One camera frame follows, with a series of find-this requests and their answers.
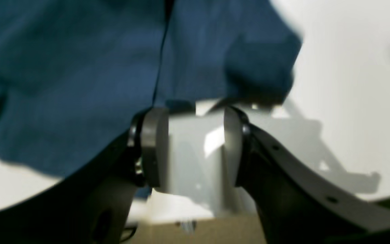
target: blue fabric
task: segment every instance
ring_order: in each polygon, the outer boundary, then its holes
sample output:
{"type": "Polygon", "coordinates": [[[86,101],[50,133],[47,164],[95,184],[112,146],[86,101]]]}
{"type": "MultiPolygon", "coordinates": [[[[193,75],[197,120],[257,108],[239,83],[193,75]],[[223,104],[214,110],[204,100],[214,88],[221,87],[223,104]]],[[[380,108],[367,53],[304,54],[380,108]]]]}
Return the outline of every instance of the blue fabric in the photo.
{"type": "Polygon", "coordinates": [[[65,177],[152,105],[285,97],[299,48],[266,0],[0,0],[0,159],[65,177]]]}

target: table surface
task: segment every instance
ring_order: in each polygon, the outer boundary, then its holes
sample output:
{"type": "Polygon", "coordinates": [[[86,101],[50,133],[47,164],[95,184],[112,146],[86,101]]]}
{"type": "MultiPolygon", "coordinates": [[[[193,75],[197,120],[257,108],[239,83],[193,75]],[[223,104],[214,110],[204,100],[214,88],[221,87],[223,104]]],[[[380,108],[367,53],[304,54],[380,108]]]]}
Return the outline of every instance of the table surface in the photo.
{"type": "MultiPolygon", "coordinates": [[[[255,104],[246,111],[251,122],[344,190],[390,197],[390,1],[272,2],[303,46],[285,104],[273,114],[255,104]]],[[[197,113],[212,104],[198,103],[197,113]]],[[[173,117],[169,131],[171,195],[154,191],[136,218],[161,223],[254,210],[223,177],[221,112],[173,117]]],[[[60,180],[0,162],[0,208],[60,180]]]]}

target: hole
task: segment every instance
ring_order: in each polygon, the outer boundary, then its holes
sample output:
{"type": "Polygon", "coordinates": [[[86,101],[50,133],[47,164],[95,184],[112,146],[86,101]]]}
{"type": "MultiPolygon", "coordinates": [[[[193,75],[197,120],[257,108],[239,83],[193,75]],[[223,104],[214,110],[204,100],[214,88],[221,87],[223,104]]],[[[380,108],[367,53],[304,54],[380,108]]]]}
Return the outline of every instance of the hole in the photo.
{"type": "Polygon", "coordinates": [[[330,201],[331,203],[338,203],[338,202],[339,202],[338,199],[333,198],[333,197],[326,197],[326,199],[327,199],[328,201],[330,201]]]}
{"type": "Polygon", "coordinates": [[[112,222],[111,210],[106,210],[100,214],[97,219],[96,228],[93,231],[93,241],[101,242],[104,240],[110,229],[112,222]]]}

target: brown surface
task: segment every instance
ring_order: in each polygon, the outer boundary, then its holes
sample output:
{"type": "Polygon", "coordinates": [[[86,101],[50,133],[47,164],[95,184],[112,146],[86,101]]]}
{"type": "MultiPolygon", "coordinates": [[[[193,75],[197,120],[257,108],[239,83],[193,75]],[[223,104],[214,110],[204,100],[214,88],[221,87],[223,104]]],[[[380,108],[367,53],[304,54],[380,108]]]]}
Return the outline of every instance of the brown surface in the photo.
{"type": "Polygon", "coordinates": [[[257,215],[198,221],[195,232],[186,234],[179,225],[140,226],[130,244],[266,244],[257,215]]]}

